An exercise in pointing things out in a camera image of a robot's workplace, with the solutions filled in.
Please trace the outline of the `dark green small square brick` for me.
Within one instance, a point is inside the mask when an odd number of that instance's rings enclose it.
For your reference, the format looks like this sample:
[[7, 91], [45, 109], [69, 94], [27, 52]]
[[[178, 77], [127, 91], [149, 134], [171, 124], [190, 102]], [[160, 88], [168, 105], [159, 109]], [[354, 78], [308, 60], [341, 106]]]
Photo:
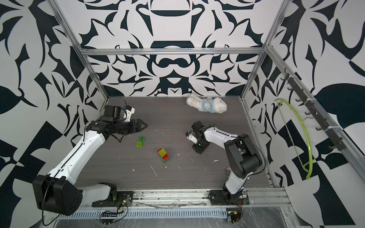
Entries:
[[144, 136], [143, 136], [143, 135], [139, 137], [139, 141], [142, 141], [142, 142], [144, 142], [144, 141], [145, 141], [145, 138], [144, 138]]

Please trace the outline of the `lime square lego brick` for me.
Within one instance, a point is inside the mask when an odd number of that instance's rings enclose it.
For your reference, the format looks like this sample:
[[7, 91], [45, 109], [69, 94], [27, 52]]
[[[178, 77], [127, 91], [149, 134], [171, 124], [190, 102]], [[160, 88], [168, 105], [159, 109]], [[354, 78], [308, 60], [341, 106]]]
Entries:
[[142, 148], [143, 147], [143, 142], [142, 141], [136, 142], [136, 147], [137, 148]]

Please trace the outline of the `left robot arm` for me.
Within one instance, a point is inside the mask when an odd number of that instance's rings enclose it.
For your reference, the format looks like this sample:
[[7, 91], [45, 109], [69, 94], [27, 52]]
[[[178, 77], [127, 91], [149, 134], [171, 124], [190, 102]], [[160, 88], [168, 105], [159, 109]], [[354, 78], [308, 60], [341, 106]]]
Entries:
[[38, 209], [69, 216], [90, 203], [113, 206], [118, 202], [115, 184], [101, 182], [77, 188], [75, 183], [87, 162], [109, 137], [138, 133], [148, 127], [141, 119], [131, 118], [134, 112], [129, 105], [105, 106], [103, 115], [85, 127], [82, 138], [69, 154], [47, 175], [38, 175], [33, 181]]

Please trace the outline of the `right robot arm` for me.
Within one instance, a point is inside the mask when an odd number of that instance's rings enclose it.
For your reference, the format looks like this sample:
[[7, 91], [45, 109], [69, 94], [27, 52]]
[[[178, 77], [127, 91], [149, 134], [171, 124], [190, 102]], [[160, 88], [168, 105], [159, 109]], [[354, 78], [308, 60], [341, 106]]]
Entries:
[[230, 134], [214, 125], [204, 126], [197, 121], [192, 125], [192, 131], [187, 131], [185, 135], [193, 142], [192, 148], [198, 154], [203, 154], [212, 143], [226, 152], [231, 168], [230, 174], [221, 191], [210, 193], [209, 198], [212, 202], [232, 202], [238, 199], [244, 191], [246, 181], [252, 175], [262, 173], [266, 169], [262, 151], [247, 134]]

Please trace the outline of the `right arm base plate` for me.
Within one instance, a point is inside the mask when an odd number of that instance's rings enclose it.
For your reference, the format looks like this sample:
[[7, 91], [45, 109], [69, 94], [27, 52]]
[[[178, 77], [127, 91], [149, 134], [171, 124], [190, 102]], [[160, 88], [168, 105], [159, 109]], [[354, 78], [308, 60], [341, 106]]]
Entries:
[[228, 190], [210, 190], [208, 199], [213, 205], [249, 205], [249, 197], [245, 189], [231, 194]]

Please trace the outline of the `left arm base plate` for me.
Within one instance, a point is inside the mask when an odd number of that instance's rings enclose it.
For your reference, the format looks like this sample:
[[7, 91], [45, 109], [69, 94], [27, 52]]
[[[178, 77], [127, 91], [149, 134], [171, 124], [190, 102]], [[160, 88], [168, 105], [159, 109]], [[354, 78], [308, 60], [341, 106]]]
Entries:
[[134, 191], [117, 191], [111, 193], [105, 200], [99, 200], [92, 203], [94, 208], [102, 207], [122, 207], [125, 204], [129, 206], [133, 202]]

